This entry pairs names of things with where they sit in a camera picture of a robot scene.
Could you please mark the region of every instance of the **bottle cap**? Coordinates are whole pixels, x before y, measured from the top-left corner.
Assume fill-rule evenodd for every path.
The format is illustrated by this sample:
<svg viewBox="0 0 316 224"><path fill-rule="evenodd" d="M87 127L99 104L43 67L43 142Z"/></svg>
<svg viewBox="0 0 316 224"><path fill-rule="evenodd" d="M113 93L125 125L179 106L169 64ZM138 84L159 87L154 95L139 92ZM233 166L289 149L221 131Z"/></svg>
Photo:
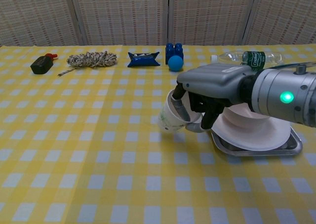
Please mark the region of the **bottle cap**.
<svg viewBox="0 0 316 224"><path fill-rule="evenodd" d="M52 61L54 61L54 58L57 57L57 54L47 53L47 54L45 54L45 57L50 57L50 59L51 59Z"/></svg>
<svg viewBox="0 0 316 224"><path fill-rule="evenodd" d="M218 61L218 57L217 55L212 55L211 56L211 63L217 62Z"/></svg>

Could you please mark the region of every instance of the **metal tray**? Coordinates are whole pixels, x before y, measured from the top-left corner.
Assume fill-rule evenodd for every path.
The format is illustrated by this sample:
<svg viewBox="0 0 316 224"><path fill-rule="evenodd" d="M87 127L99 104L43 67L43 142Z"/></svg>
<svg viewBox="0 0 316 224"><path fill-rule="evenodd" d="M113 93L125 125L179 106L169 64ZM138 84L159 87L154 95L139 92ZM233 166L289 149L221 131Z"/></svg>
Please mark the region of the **metal tray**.
<svg viewBox="0 0 316 224"><path fill-rule="evenodd" d="M280 156L280 155L296 155L301 152L303 144L296 132L291 127L291 135L288 141L279 148L269 151L250 151L244 150L220 138L215 132L211 131L213 141L218 149L232 156Z"/></svg>

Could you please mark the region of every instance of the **plastic water bottle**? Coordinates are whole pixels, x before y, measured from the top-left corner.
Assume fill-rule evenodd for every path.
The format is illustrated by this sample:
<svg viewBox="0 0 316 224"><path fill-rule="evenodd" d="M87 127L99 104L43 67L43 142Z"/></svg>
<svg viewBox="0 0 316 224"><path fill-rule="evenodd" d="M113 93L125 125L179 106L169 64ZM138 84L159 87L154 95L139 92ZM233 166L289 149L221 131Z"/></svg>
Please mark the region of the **plastic water bottle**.
<svg viewBox="0 0 316 224"><path fill-rule="evenodd" d="M260 70L266 64L271 66L280 65L283 63L283 56L279 52L259 52L259 51L230 51L219 56L212 55L211 63L233 63L248 65L253 70Z"/></svg>

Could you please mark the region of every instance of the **dark bottle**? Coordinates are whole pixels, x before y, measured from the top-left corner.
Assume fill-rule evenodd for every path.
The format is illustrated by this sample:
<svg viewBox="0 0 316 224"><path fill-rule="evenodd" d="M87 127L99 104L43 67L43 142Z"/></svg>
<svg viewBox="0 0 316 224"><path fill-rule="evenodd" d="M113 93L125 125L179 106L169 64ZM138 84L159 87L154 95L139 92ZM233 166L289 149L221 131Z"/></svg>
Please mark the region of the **dark bottle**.
<svg viewBox="0 0 316 224"><path fill-rule="evenodd" d="M167 43L166 44L166 65L168 65L169 58L171 58L174 55L174 48L173 44Z"/></svg>
<svg viewBox="0 0 316 224"><path fill-rule="evenodd" d="M45 56L41 56L32 63L31 69L34 74L45 74L53 65L54 58L57 54L47 53Z"/></svg>
<svg viewBox="0 0 316 224"><path fill-rule="evenodd" d="M175 54L175 55L178 55L178 56L181 57L182 60L183 60L182 44L176 43L175 48L174 48L174 54Z"/></svg>

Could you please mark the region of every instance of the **green light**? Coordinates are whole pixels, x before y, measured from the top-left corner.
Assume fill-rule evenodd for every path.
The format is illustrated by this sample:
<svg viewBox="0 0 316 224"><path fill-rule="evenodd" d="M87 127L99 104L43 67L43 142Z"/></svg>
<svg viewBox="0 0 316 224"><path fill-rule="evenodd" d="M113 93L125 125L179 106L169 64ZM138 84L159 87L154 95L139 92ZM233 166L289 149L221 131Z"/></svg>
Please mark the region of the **green light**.
<svg viewBox="0 0 316 224"><path fill-rule="evenodd" d="M290 91L284 91L280 95L280 100L284 104L291 103L294 100L294 95Z"/></svg>

